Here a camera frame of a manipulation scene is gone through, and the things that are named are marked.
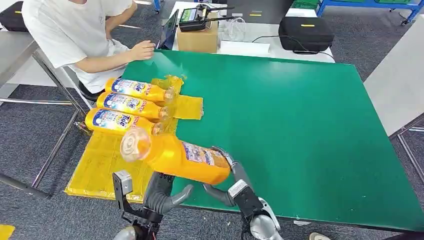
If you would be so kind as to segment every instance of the green table mat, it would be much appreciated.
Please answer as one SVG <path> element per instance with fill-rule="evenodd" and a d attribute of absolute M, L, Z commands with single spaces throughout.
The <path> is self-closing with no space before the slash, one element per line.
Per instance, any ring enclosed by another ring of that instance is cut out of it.
<path fill-rule="evenodd" d="M 219 146 L 243 164 L 277 216 L 424 231 L 424 214 L 353 65 L 158 50 L 128 65 L 125 79 L 185 75 L 181 94 L 203 97 L 201 120 L 176 135 Z M 218 185 L 226 190 L 230 176 Z M 238 211 L 202 185 L 176 178 L 184 204 Z"/>

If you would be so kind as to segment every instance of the robotic hand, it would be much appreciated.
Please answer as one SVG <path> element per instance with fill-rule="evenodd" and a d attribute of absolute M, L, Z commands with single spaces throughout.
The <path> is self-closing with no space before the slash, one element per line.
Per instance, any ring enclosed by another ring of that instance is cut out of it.
<path fill-rule="evenodd" d="M 144 194 L 143 207 L 135 210 L 126 198 L 126 195 L 133 191 L 131 175 L 121 170 L 114 172 L 112 176 L 115 199 L 119 209 L 123 210 L 122 218 L 131 223 L 131 226 L 122 229 L 113 240 L 155 240 L 163 215 L 184 202 L 193 190 L 193 185 L 190 184 L 180 193 L 170 196 L 175 177 L 153 172 Z M 130 221 L 124 217 L 125 213 L 135 215 L 139 219 Z"/>
<path fill-rule="evenodd" d="M 203 184 L 205 191 L 212 197 L 229 207 L 238 205 L 243 220 L 241 239 L 245 233 L 259 240 L 283 240 L 278 231 L 281 229 L 270 205 L 261 197 L 256 196 L 252 184 L 243 166 L 219 147 L 212 147 L 227 160 L 234 175 L 235 184 L 222 191 L 209 184 Z"/>

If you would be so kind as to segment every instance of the yellow bottle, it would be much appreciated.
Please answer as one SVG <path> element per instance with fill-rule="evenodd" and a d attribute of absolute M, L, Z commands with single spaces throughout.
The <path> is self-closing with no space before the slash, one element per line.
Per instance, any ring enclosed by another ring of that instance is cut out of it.
<path fill-rule="evenodd" d="M 120 111 L 147 119 L 165 120 L 169 117 L 167 106 L 160 107 L 152 101 L 114 92 L 103 92 L 97 98 L 97 107 Z"/>
<path fill-rule="evenodd" d="M 125 94 L 152 102 L 171 102 L 174 99 L 174 90 L 164 90 L 150 83 L 126 80 L 122 78 L 109 78 L 104 86 L 106 92 Z"/>
<path fill-rule="evenodd" d="M 160 134 L 162 123 L 152 123 L 144 117 L 104 108 L 93 108 L 85 117 L 85 124 L 93 131 L 124 135 L 131 128 L 144 128 L 149 134 Z"/>
<path fill-rule="evenodd" d="M 131 128 L 122 138 L 120 153 L 128 162 L 146 161 L 156 172 L 211 185 L 222 183 L 230 174 L 221 153 L 181 141 L 170 133 L 148 135 L 142 128 Z"/>

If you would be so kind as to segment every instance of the floor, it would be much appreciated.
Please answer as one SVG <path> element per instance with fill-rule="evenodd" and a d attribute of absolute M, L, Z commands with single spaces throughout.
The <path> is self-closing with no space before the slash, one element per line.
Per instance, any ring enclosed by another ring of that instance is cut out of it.
<path fill-rule="evenodd" d="M 167 18 L 172 6 L 172 0 L 165 0 L 162 12 L 156 15 L 152 5 L 141 5 L 126 23 L 141 29 L 118 28 L 113 31 L 113 37 L 129 47 L 137 43 L 135 40 L 157 42 L 161 19 Z M 399 26 L 400 16 L 388 9 L 327 7 L 323 17 L 335 31 L 332 46 L 335 60 L 354 64 L 363 80 L 408 29 L 408 26 Z M 21 85 L 11 98 L 59 100 L 63 96 L 54 87 Z M 73 108 L 4 103 L 0 111 L 1 171 L 30 183 Z M 424 164 L 424 134 L 409 132 L 405 138 L 418 161 Z M 0 223 L 16 226 L 12 240 L 108 240 L 125 226 L 114 201 L 68 196 L 63 192 L 87 142 L 86 136 L 72 128 L 40 184 L 42 190 L 53 193 L 49 200 L 0 184 Z M 392 144 L 423 207 L 424 186 L 399 142 L 394 140 Z M 280 221 L 280 224 L 281 235 L 286 240 L 306 240 L 311 232 L 320 232 L 332 240 L 380 240 L 395 234 L 329 224 L 295 226 L 290 221 Z M 235 240 L 240 239 L 240 227 L 240 217 L 236 214 L 179 208 L 164 217 L 158 239 Z"/>

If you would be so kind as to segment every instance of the black bag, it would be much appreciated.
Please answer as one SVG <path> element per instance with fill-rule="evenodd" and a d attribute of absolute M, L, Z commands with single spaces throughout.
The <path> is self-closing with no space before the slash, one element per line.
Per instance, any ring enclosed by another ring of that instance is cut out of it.
<path fill-rule="evenodd" d="M 6 10 L 0 12 L 0 23 L 8 31 L 28 32 L 21 14 L 23 3 L 23 1 L 17 1 Z"/>
<path fill-rule="evenodd" d="M 279 24 L 278 35 L 282 47 L 290 51 L 321 52 L 334 39 L 333 31 L 320 17 L 286 16 Z"/>

